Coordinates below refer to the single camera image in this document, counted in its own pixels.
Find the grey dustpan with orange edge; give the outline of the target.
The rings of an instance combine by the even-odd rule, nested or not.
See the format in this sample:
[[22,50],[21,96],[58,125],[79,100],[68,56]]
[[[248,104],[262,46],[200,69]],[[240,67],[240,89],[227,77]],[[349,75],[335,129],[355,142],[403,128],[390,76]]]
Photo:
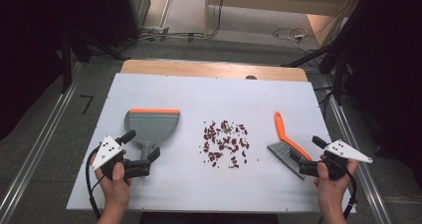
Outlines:
[[141,160],[147,160],[156,145],[172,134],[179,116],[178,109],[130,109],[126,113],[124,128],[135,131],[133,141],[141,147]]

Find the person's right hand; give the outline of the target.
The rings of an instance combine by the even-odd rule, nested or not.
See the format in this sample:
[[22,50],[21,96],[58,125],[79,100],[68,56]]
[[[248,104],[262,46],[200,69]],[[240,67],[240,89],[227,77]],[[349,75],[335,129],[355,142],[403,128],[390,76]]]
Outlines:
[[323,162],[317,164],[318,177],[314,180],[317,188],[317,202],[320,211],[342,210],[342,200],[345,190],[350,183],[350,177],[346,174],[338,180],[330,180],[328,169]]

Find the wooden table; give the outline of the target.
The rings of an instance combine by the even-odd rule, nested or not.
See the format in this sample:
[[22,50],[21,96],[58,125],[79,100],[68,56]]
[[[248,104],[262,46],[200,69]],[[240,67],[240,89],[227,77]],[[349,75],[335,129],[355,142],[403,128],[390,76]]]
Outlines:
[[266,67],[236,63],[127,60],[121,70],[124,74],[147,74],[163,76],[208,77],[247,79],[262,81],[306,82],[306,72],[301,68]]

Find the black cabinet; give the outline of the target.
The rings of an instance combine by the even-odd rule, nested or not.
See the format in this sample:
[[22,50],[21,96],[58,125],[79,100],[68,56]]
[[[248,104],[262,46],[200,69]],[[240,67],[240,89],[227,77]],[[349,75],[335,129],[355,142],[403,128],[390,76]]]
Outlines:
[[118,46],[137,39],[151,5],[150,0],[105,0],[111,23],[110,42]]

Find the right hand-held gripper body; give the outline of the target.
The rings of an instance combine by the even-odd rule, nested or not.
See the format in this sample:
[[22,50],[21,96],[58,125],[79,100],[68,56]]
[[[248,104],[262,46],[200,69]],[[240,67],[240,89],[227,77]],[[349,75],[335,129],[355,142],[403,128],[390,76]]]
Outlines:
[[327,146],[322,148],[322,150],[325,157],[324,160],[301,160],[299,162],[301,174],[318,177],[317,164],[319,162],[323,162],[328,169],[329,179],[338,180],[345,175],[349,159],[372,163],[371,157],[366,156],[341,139],[338,139],[332,143],[327,143]]

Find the pile of red beans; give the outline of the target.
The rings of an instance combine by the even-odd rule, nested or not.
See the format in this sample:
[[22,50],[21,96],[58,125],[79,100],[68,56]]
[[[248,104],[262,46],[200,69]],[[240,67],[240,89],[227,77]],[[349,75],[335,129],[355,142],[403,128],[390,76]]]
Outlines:
[[203,162],[215,168],[237,169],[248,163],[248,130],[243,123],[226,119],[203,122],[203,142],[199,153]]

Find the metal floor rail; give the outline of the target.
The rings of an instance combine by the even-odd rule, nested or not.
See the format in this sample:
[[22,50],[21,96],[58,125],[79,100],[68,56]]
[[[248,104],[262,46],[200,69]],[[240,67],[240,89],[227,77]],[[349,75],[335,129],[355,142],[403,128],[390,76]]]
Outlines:
[[38,134],[34,135],[35,140],[31,145],[29,153],[23,158],[20,168],[11,179],[10,185],[6,189],[5,194],[2,198],[0,198],[0,224],[8,224],[11,219],[15,208],[25,192],[36,167],[49,145],[52,135],[75,92],[83,70],[84,65],[81,62],[76,62],[71,70],[74,80],[71,82],[69,87],[58,96],[57,101],[49,112],[48,118],[43,124],[42,129]]
[[[369,155],[369,152],[363,150],[362,143],[357,140],[357,135],[351,128],[350,122],[344,112],[344,106],[339,106],[333,96],[326,97],[324,120],[331,139],[338,139],[341,137],[343,141],[350,144],[358,151]],[[357,176],[376,224],[392,224],[391,218],[367,163],[359,165]]]

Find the white table board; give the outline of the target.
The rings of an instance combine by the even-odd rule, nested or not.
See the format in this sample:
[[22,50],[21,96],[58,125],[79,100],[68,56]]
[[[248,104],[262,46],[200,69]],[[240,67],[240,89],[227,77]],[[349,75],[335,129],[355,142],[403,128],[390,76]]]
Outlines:
[[[132,210],[185,212],[316,212],[317,190],[299,179],[267,149],[279,137],[275,113],[286,133],[313,158],[312,142],[329,139],[313,86],[308,82],[257,81],[118,74],[114,77],[90,146],[125,133],[131,109],[178,109],[174,132],[159,142],[150,174],[130,187]],[[204,129],[222,121],[237,126],[249,145],[222,151],[211,162],[202,150]]]

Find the dark curtain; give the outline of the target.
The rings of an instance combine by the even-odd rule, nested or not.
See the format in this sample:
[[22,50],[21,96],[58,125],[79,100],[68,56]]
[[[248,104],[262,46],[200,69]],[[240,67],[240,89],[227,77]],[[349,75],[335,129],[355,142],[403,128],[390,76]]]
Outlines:
[[362,0],[346,38],[347,92],[380,127],[382,149],[422,188],[422,0]]

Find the black metal stand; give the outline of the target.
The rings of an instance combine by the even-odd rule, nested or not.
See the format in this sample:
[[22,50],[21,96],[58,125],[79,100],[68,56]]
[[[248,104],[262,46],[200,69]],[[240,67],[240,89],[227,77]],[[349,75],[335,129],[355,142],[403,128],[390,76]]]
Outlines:
[[106,44],[100,42],[94,37],[84,33],[81,30],[65,30],[61,34],[62,46],[62,64],[63,64],[63,86],[62,93],[65,93],[72,84],[73,75],[71,68],[71,52],[74,52],[77,59],[81,62],[89,62],[91,59],[91,52],[88,49],[88,44],[92,44],[99,48],[107,55],[110,55],[116,60],[126,61],[128,57],[124,57]]
[[342,77],[346,67],[346,50],[344,48],[344,42],[344,37],[339,35],[328,45],[310,52],[308,55],[305,55],[296,61],[286,64],[285,68],[296,68],[316,57],[322,56],[322,61],[318,66],[318,70],[321,74],[328,74],[332,69],[335,69],[331,95],[334,97],[337,104],[341,106]]

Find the person's left hand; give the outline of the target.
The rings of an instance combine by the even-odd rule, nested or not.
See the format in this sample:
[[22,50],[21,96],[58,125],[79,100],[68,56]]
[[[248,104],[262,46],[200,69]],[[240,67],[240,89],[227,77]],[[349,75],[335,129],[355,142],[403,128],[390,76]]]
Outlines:
[[102,178],[103,172],[100,169],[95,171],[95,175],[105,195],[105,210],[125,210],[129,203],[132,179],[124,177],[123,164],[117,162],[114,165],[111,179]]

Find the orange brush with grey bristles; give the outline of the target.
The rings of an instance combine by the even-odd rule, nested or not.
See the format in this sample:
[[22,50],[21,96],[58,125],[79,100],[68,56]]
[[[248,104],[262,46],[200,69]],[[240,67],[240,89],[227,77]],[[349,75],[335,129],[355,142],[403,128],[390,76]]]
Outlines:
[[299,144],[287,136],[284,120],[280,112],[275,112],[274,121],[280,141],[268,145],[267,149],[299,179],[304,180],[306,176],[300,173],[299,164],[289,157],[290,149],[292,148],[299,152],[302,155],[302,160],[311,161],[312,157]]

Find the orange wooden panel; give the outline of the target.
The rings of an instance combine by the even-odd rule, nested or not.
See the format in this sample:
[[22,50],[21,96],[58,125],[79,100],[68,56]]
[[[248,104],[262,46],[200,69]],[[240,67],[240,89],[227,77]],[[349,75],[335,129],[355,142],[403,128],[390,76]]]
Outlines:
[[307,17],[320,47],[327,45],[336,37],[336,29],[339,25],[338,17],[314,14],[308,14]]

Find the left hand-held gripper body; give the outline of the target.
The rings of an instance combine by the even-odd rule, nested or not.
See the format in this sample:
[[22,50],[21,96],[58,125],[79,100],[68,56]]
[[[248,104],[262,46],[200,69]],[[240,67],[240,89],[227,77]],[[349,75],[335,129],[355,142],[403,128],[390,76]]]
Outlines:
[[125,178],[148,176],[151,162],[124,158],[122,145],[119,145],[115,140],[116,138],[107,135],[100,142],[99,150],[91,164],[91,170],[100,169],[108,179],[111,179],[114,165],[121,162],[125,169]]

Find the upright metal rail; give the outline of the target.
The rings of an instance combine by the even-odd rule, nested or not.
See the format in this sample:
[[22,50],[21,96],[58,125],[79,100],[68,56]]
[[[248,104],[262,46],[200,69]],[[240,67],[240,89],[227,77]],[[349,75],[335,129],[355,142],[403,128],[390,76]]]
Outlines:
[[161,16],[160,23],[159,23],[160,29],[165,28],[165,24],[166,24],[168,13],[169,13],[169,10],[170,10],[170,7],[171,7],[171,3],[172,3],[172,0],[165,0],[162,16]]

